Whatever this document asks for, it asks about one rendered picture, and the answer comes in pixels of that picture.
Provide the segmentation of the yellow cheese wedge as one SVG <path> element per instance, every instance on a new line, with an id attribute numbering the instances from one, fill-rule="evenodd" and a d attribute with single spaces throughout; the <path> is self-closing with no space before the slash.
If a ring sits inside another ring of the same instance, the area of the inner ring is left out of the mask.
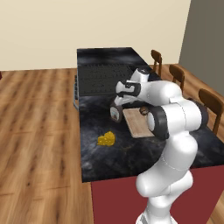
<path id="1" fill-rule="evenodd" d="M 112 131 L 106 132 L 103 136 L 99 136 L 97 140 L 98 145 L 112 146 L 116 141 L 116 136 Z"/>

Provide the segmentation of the dark condiment jar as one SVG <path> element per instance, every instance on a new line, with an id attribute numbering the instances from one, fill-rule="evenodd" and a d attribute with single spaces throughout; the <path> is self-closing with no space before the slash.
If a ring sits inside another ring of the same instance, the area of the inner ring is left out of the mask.
<path id="1" fill-rule="evenodd" d="M 117 106 L 114 103 L 110 105 L 110 117 L 111 119 L 119 123 L 123 119 L 123 107 L 122 106 Z"/>

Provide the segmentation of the red kitchen island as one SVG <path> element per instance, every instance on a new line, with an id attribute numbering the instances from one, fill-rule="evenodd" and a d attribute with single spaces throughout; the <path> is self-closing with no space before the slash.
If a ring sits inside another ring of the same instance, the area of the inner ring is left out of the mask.
<path id="1" fill-rule="evenodd" d="M 126 65 L 133 73 L 143 68 L 150 81 L 162 81 L 130 47 L 88 48 L 77 52 L 79 67 Z M 137 191 L 137 176 L 150 169 L 160 158 L 165 141 L 157 137 L 134 138 L 122 113 L 122 120 L 110 117 L 110 105 L 116 93 L 79 96 L 80 152 L 82 179 L 92 185 L 94 224 L 136 224 L 147 207 L 148 199 Z M 150 105 L 124 109 L 136 109 Z M 99 136 L 112 131 L 112 146 L 98 145 Z M 191 133 L 198 144 L 190 167 L 192 187 L 171 205 L 171 217 L 178 224 L 207 224 L 224 190 L 224 143 L 207 127 Z"/>

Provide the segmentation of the black hob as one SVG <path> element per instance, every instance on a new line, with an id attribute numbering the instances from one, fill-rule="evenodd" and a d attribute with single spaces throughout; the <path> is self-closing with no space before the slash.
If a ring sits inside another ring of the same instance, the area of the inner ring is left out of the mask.
<path id="1" fill-rule="evenodd" d="M 132 74 L 126 65 L 80 66 L 77 71 L 79 96 L 112 95 L 117 82 L 129 80 Z"/>

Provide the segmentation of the wooden cutting board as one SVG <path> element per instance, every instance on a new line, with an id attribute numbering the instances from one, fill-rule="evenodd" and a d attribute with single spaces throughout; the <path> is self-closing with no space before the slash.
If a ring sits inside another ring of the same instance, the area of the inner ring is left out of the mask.
<path id="1" fill-rule="evenodd" d="M 134 138 L 153 137 L 153 134 L 148 129 L 146 117 L 140 114 L 139 108 L 126 108 L 122 112 L 130 134 Z"/>

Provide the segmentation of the brown wooden chair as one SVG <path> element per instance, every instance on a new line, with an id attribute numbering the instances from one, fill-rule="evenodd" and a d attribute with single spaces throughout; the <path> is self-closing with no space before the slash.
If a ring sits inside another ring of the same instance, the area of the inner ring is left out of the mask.
<path id="1" fill-rule="evenodd" d="M 156 50 L 152 50 L 150 52 L 150 54 L 151 54 L 151 57 L 154 59 L 153 71 L 157 70 L 158 76 L 161 76 L 161 72 L 162 72 L 162 56 L 161 56 L 161 53 L 156 51 Z"/>
<path id="2" fill-rule="evenodd" d="M 199 99 L 206 107 L 207 112 L 212 112 L 214 114 L 213 125 L 211 125 L 210 122 L 207 124 L 208 127 L 212 129 L 213 133 L 217 134 L 221 123 L 221 116 L 224 113 L 224 103 L 218 96 L 204 88 L 199 90 Z"/>
<path id="3" fill-rule="evenodd" d="M 176 83 L 178 81 L 180 83 L 181 90 L 184 90 L 185 72 L 176 65 L 170 65 L 169 72 L 172 76 L 172 81 L 174 83 Z"/>

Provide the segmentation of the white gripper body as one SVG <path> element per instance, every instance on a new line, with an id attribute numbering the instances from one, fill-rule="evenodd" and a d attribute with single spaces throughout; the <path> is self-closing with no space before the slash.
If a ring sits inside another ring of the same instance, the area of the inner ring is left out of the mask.
<path id="1" fill-rule="evenodd" d="M 143 105 L 144 102 L 134 96 L 125 95 L 124 97 L 117 96 L 114 100 L 114 104 L 116 106 L 129 105 L 131 107 L 136 107 Z"/>

